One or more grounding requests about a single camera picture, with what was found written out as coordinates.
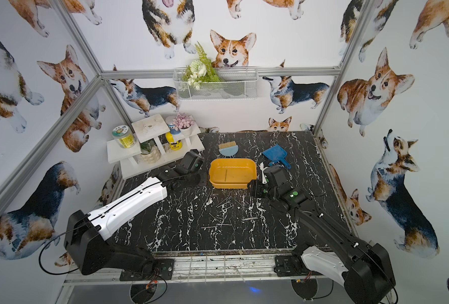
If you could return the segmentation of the yellow plastic storage box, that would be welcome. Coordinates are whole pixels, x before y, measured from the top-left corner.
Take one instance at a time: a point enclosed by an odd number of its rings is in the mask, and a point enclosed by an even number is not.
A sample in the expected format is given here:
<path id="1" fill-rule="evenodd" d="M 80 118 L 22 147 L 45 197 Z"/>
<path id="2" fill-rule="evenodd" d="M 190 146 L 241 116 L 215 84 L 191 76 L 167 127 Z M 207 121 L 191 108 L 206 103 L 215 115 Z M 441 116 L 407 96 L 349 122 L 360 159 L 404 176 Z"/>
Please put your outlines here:
<path id="1" fill-rule="evenodd" d="M 216 189 L 247 189 L 257 179 L 256 162 L 247 158 L 218 158 L 211 162 L 209 180 Z"/>

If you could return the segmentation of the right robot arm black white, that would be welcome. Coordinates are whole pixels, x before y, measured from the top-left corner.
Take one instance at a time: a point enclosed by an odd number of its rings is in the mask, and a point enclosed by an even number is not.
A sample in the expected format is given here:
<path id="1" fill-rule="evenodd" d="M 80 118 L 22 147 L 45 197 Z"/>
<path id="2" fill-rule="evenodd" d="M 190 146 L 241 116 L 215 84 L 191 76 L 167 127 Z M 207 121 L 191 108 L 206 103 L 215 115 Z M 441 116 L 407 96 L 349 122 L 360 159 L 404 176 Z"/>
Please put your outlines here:
<path id="1" fill-rule="evenodd" d="M 269 201 L 279 212 L 299 219 L 331 249 L 309 245 L 300 254 L 304 266 L 343 286 L 354 303 L 381 303 L 396 281 L 387 250 L 341 227 L 304 190 L 294 187 L 284 168 L 268 167 L 247 185 L 251 196 Z"/>

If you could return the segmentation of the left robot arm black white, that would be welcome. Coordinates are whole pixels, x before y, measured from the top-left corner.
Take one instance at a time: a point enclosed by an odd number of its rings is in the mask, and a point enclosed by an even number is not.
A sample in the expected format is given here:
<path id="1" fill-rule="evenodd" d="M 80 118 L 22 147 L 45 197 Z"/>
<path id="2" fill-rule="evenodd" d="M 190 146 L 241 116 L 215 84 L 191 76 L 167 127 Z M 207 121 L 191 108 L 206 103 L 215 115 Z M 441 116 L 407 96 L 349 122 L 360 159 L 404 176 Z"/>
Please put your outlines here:
<path id="1" fill-rule="evenodd" d="M 144 248 L 121 246 L 109 238 L 125 223 L 172 191 L 197 186 L 204 177 L 203 156 L 191 149 L 175 168 L 162 167 L 141 185 L 112 203 L 84 213 L 73 213 L 67 223 L 64 247 L 79 271 L 87 276 L 101 269 L 122 269 L 151 276 L 156 261 Z"/>

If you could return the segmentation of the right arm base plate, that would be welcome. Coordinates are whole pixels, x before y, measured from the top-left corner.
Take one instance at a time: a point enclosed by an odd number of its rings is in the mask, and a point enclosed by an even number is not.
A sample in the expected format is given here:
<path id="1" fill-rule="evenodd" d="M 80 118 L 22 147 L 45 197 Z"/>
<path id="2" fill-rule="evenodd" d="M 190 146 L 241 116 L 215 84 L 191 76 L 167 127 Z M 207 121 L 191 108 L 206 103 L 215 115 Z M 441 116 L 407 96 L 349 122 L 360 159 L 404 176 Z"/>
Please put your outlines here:
<path id="1" fill-rule="evenodd" d="M 306 268 L 299 257 L 294 255 L 277 255 L 274 257 L 273 271 L 278 277 L 298 277 L 305 279 L 311 277 L 323 277 L 323 274 Z"/>

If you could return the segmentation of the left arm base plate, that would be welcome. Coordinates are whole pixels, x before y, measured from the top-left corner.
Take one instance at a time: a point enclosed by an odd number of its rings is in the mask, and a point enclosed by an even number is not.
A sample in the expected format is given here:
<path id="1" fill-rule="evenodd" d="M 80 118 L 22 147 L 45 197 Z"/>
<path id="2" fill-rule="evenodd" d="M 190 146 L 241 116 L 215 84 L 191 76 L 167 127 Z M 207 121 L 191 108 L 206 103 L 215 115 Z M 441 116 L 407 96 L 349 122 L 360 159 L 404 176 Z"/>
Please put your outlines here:
<path id="1" fill-rule="evenodd" d="M 126 271 L 123 270 L 119 280 L 120 281 L 145 281 L 151 279 L 165 279 L 170 280 L 173 275 L 175 266 L 174 259 L 157 259 L 146 262 L 143 269 L 140 271 Z"/>

